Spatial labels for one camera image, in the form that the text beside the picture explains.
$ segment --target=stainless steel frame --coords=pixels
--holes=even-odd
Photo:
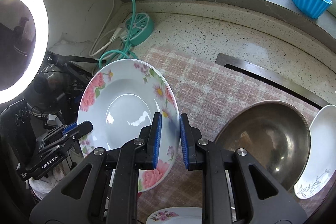
[[[318,109],[329,105],[327,101],[317,96],[315,93],[301,87],[298,84],[295,84],[280,74],[266,70],[247,61],[220,53],[218,54],[215,63],[272,85],[309,103],[310,105],[313,105]]]

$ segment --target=ring light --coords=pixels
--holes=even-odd
[[[11,87],[0,91],[0,104],[20,95],[32,82],[44,59],[48,43],[48,16],[43,0],[20,0],[29,9],[35,23],[35,47],[31,61],[21,78]]]

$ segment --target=white plate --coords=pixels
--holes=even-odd
[[[336,169],[336,106],[322,108],[310,125],[310,155],[294,192],[300,199],[311,198],[329,181]]]
[[[202,224],[202,208],[197,207],[171,207],[152,213],[146,224]]]
[[[162,113],[159,161],[154,170],[140,170],[138,191],[158,185],[171,170],[179,148],[179,110],[171,88],[151,65],[122,59],[102,68],[82,97],[77,123],[90,121],[93,131],[81,138],[84,156],[94,148],[112,150],[139,136]]]

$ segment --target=screw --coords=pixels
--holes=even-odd
[[[133,143],[134,143],[135,145],[142,145],[144,142],[145,142],[145,141],[144,141],[143,139],[141,139],[141,138],[136,138],[136,139],[133,141]]]
[[[247,151],[246,151],[246,149],[244,149],[244,148],[238,148],[238,149],[237,149],[237,153],[238,153],[238,155],[240,155],[240,156],[246,156],[246,155],[247,155]]]
[[[104,149],[102,147],[97,147],[94,149],[93,153],[98,156],[102,155],[104,153]]]
[[[198,144],[200,145],[207,145],[209,143],[209,141],[205,138],[201,138],[198,140]]]

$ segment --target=plate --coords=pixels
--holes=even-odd
[[[294,185],[300,199],[311,198],[329,181],[336,169],[336,106],[322,108],[310,125],[311,148],[306,168]]]
[[[202,208],[197,207],[171,207],[152,213],[146,224],[201,224]]]
[[[79,140],[84,156],[94,148],[112,150],[137,138],[162,113],[159,161],[154,170],[140,170],[138,192],[158,185],[171,170],[179,148],[179,110],[164,77],[151,65],[122,59],[103,67],[82,97],[77,123],[90,121],[93,130]]]

